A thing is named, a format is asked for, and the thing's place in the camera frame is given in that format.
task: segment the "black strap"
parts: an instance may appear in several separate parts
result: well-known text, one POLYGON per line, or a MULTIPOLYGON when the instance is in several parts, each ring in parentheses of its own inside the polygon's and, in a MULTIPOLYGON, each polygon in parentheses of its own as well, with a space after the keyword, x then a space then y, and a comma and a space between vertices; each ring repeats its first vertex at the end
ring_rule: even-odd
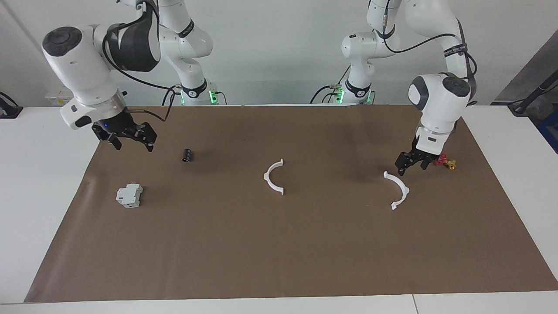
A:
POLYGON ((204 80, 204 83, 200 87, 196 87, 194 89, 190 89, 188 87, 182 87, 182 90, 188 95, 190 98, 198 98, 200 97, 201 93, 205 91, 208 87, 208 80, 204 80))
POLYGON ((194 20, 190 20, 190 24, 178 34, 178 37, 184 38, 188 36, 194 30, 194 26, 196 26, 196 24, 194 24, 194 20))
POLYGON ((347 86, 347 89, 351 93, 353 93, 355 95, 355 97, 357 97, 357 98, 362 98, 362 97, 366 96, 366 93, 368 93, 368 91, 370 90, 370 87, 372 87, 372 83, 370 83, 370 85, 368 87, 358 88, 358 87, 355 87, 355 86, 351 85, 351 83, 349 83, 348 79, 347 79, 347 81, 345 81, 345 85, 347 86))
POLYGON ((463 55, 467 52, 467 44, 463 43, 461 45, 453 46, 449 49, 444 50, 444 57, 449 57, 450 55, 459 54, 463 55))
MULTIPOLYGON (((461 40, 463 41, 464 44, 466 44, 465 34, 463 33, 463 27, 461 26, 461 21, 457 19, 457 23, 459 25, 459 33, 461 34, 461 40)), ((467 63, 467 76, 472 76, 473 71, 471 70, 471 63, 469 62, 469 58, 465 56, 465 60, 467 63)), ((475 94, 477 93, 477 80, 475 79, 475 76, 468 79, 467 83, 469 83, 469 86, 471 86, 471 97, 469 98, 469 100, 471 100, 473 99, 473 97, 475 97, 475 94)))
POLYGON ((113 24, 107 30, 110 56, 122 70, 149 72, 159 62, 151 54, 149 42, 153 19, 156 19, 158 24, 158 12, 152 0, 141 2, 147 4, 141 17, 128 24, 113 24))

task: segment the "green indicator light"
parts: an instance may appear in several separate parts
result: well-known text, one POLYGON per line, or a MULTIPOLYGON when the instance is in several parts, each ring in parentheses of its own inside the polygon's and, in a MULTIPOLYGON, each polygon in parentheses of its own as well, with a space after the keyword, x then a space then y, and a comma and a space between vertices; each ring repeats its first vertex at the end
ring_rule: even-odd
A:
POLYGON ((217 97, 215 96, 215 92, 209 91, 209 97, 211 98, 211 103, 217 103, 217 97))
POLYGON ((337 103, 343 103, 343 96, 345 96, 345 91, 340 90, 340 92, 337 95, 338 95, 336 99, 337 103))

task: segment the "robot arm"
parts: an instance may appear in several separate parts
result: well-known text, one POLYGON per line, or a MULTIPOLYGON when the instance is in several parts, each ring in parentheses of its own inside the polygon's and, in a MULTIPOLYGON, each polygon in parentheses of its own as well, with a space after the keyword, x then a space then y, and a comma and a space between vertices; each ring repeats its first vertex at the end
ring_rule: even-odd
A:
POLYGON ((343 41, 343 55, 351 62, 349 78, 343 84, 343 102, 366 101, 374 74, 370 59, 413 49, 398 51, 395 19, 402 3, 410 28, 442 46, 448 72, 421 75, 409 88, 409 100, 422 112, 422 118, 411 151, 401 153, 396 161, 400 175, 420 161, 426 169, 438 159, 476 91, 463 29, 447 0, 371 0, 367 20, 372 32, 350 35, 343 41))
POLYGON ((438 37, 444 49, 447 73, 421 75, 411 83, 408 97, 422 112, 411 151, 402 152, 395 165, 400 175, 421 162, 422 169, 438 159, 456 121, 476 91, 467 45, 460 22, 446 0, 406 0, 407 24, 418 34, 438 37))
POLYGON ((127 112, 109 76, 103 50, 122 69, 153 69, 160 59, 157 6, 153 0, 124 2, 136 8, 137 20, 111 26, 60 27, 45 36, 42 48, 56 75, 74 94, 61 109, 66 124, 74 130, 92 125, 99 140, 116 149, 122 146, 118 138, 126 137, 152 151, 157 134, 147 122, 137 125, 127 112))
POLYGON ((387 0, 372 0, 368 7, 367 21, 372 32, 352 34, 343 40, 341 50, 350 61, 349 78, 343 83, 343 103, 364 103, 370 93, 374 76, 374 65, 370 59, 387 58, 395 55, 387 44, 398 49, 401 43, 396 33, 395 18, 401 0, 389 4, 388 17, 384 17, 387 0), (383 24, 391 31, 385 36, 380 31, 383 24))
POLYGON ((211 37, 190 18, 184 0, 159 0, 161 53, 177 72, 186 105, 215 104, 215 87, 204 77, 194 58, 213 51, 211 37))

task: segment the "brown paper mat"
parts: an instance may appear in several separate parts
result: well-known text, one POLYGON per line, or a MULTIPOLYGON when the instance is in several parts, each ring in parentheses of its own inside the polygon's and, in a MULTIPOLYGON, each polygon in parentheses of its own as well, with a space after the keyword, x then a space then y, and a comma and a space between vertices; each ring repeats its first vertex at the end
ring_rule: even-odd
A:
POLYGON ((391 210, 401 191, 382 173, 419 118, 411 106, 137 116, 155 150, 99 145, 25 301, 557 290, 463 121, 445 148, 458 169, 410 169, 391 210), (281 158, 283 197, 263 180, 281 158), (128 183, 144 186, 138 209, 114 200, 128 183))

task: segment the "table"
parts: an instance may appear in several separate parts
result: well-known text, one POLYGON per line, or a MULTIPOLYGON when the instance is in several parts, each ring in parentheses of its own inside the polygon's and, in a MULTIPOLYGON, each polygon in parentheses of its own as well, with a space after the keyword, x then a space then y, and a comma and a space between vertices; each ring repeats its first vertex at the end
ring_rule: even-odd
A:
MULTIPOLYGON (((558 156, 527 118, 505 107, 478 106, 464 119, 558 278, 558 156)), ((67 128, 56 108, 27 108, 0 121, 0 313, 554 313, 558 291, 238 300, 22 302, 97 147, 90 130, 67 128)))

